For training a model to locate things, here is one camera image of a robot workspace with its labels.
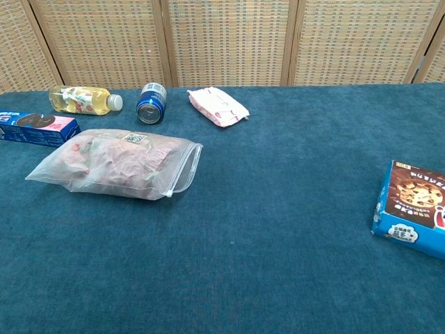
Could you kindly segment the blue table cloth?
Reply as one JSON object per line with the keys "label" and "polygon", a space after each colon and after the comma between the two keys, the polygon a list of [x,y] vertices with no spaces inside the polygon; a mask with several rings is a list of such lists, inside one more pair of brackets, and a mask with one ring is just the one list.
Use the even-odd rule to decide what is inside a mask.
{"label": "blue table cloth", "polygon": [[231,87],[221,129],[184,88],[165,118],[79,116],[203,146],[157,201],[27,175],[48,147],[0,141],[0,333],[445,334],[445,261],[371,234],[392,160],[445,173],[445,83]]}

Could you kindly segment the yellow drink plastic bottle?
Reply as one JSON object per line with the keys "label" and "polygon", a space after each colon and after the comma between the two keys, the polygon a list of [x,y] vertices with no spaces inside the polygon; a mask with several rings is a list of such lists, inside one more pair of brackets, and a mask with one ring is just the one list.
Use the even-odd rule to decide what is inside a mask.
{"label": "yellow drink plastic bottle", "polygon": [[120,111],[123,107],[120,95],[88,86],[56,86],[49,91],[49,101],[57,112],[95,116]]}

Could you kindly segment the blue sandwich cookie box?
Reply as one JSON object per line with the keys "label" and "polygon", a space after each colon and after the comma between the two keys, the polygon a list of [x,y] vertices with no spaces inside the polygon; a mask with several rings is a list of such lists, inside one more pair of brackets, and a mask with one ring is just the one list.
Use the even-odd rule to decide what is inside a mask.
{"label": "blue sandwich cookie box", "polygon": [[0,111],[0,140],[58,148],[81,132],[75,118]]}

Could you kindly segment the blue chocolate chip cookie box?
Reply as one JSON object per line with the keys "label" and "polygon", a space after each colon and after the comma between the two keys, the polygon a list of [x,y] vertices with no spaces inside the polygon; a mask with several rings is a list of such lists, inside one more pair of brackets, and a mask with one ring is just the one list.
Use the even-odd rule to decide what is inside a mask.
{"label": "blue chocolate chip cookie box", "polygon": [[445,260],[445,173],[393,160],[371,233]]}

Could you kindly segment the blue drink can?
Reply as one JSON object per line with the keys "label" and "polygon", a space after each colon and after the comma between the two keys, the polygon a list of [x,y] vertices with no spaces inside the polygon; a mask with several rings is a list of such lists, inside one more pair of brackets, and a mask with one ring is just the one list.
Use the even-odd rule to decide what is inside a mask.
{"label": "blue drink can", "polygon": [[167,91],[159,83],[147,83],[136,105],[138,118],[149,125],[161,122],[165,114]]}

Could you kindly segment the wicker wooden folding screen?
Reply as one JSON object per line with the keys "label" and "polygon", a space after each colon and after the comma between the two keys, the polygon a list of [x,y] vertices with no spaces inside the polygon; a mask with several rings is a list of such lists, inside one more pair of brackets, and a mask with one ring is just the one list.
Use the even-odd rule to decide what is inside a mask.
{"label": "wicker wooden folding screen", "polygon": [[0,94],[445,82],[445,0],[0,0]]}

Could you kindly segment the translucent white zip bag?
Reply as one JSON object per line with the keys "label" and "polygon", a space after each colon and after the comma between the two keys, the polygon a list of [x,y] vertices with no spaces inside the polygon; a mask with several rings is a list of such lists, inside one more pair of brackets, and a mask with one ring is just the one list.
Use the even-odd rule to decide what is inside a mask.
{"label": "translucent white zip bag", "polygon": [[[90,131],[93,130],[96,134],[98,134],[100,131],[113,131],[113,130],[120,130],[120,131],[128,131],[129,130],[123,130],[123,129],[89,129]],[[66,143],[62,144],[59,148],[57,148],[55,151],[53,151],[50,155],[45,157],[27,176],[28,180],[38,181],[38,182],[45,182],[50,184],[58,184],[66,188],[67,184],[67,178],[64,177],[60,171],[61,171],[61,164],[60,164],[60,154],[63,152],[63,149],[66,148],[66,145],[68,143],[73,142],[72,137],[70,140],[68,140]],[[184,149],[184,152],[181,156],[181,161],[179,162],[177,174],[175,178],[172,181],[172,193],[170,196],[172,196],[174,193],[180,193],[184,190],[186,190],[192,183],[193,178],[195,177],[195,172],[197,170],[197,165],[200,160],[200,155],[202,151],[202,145],[199,143],[194,143],[192,141],[189,141],[184,138],[178,138],[180,140],[183,140],[186,142],[186,148]]]}

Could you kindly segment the pink white tissue pack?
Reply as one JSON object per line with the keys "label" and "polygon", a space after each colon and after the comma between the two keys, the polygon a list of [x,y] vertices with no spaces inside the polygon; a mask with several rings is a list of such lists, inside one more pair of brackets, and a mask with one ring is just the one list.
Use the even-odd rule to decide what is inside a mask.
{"label": "pink white tissue pack", "polygon": [[250,116],[242,104],[219,88],[188,90],[187,93],[191,104],[219,127],[230,127]]}

